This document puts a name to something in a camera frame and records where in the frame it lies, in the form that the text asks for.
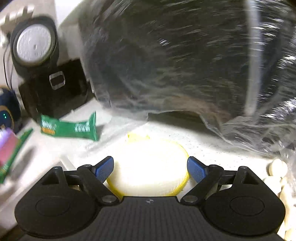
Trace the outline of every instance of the green wrapper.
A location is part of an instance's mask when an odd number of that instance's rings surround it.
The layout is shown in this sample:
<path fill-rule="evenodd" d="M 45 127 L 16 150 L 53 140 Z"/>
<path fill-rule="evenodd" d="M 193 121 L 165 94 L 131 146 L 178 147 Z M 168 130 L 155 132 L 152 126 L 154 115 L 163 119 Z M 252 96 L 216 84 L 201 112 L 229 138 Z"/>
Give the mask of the green wrapper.
<path fill-rule="evenodd" d="M 54 137 L 76 137 L 97 141 L 96 113 L 92 113 L 88 121 L 78 123 L 59 121 L 42 115 L 41 132 Z"/>
<path fill-rule="evenodd" d="M 19 153 L 20 149 L 22 148 L 23 144 L 26 142 L 28 137 L 31 135 L 33 129 L 30 129 L 20 137 L 19 142 L 17 146 L 15 147 L 15 150 L 13 151 L 10 159 L 0 168 L 0 183 L 3 183 L 5 180 L 5 177 L 7 173 L 9 173 L 9 169 L 11 165 L 13 164 L 17 154 Z"/>

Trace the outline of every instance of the ribbed black surface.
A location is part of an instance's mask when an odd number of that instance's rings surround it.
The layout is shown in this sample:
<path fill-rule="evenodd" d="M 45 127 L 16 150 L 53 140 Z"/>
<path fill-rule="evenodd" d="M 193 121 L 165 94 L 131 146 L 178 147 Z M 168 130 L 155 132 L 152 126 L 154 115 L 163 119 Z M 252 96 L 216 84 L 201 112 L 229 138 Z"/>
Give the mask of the ribbed black surface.
<path fill-rule="evenodd" d="M 25 235 L 21 240 L 43 239 Z M 206 222 L 196 207 L 181 205 L 175 197 L 125 197 L 120 205 L 103 208 L 86 229 L 56 240 L 250 241 L 248 238 L 229 236 L 216 230 Z M 252 241 L 281 240 L 276 234 L 252 239 Z"/>

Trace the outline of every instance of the clear plastic bag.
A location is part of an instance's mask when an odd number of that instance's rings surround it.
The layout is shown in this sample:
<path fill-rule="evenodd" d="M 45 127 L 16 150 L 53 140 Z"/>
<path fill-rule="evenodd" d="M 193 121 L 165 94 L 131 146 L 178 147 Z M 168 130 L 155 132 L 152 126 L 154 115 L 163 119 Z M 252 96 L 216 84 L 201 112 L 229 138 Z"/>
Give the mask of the clear plastic bag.
<path fill-rule="evenodd" d="M 93 0 L 79 26 L 85 69 L 106 107 L 131 117 L 196 112 L 228 142 L 281 156 L 296 175 L 290 2 Z"/>

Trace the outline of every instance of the power strip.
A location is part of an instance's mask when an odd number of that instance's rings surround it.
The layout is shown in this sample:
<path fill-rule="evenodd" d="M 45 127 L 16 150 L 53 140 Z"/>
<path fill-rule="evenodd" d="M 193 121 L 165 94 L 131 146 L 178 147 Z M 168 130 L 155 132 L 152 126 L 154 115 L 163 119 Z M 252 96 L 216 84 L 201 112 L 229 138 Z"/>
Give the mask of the power strip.
<path fill-rule="evenodd" d="M 11 33 L 19 22 L 31 18 L 34 8 L 33 5 L 24 6 L 17 12 L 6 14 L 6 16 L 0 20 L 0 47 L 4 48 L 7 46 L 7 33 Z"/>

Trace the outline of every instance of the pink package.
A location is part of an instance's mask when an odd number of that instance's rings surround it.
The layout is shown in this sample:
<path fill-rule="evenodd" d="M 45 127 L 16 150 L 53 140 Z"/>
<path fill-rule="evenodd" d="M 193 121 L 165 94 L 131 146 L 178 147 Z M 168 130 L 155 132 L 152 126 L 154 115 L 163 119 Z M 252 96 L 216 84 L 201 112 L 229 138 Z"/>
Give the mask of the pink package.
<path fill-rule="evenodd" d="M 0 166 L 9 160 L 18 140 L 11 129 L 0 131 Z"/>

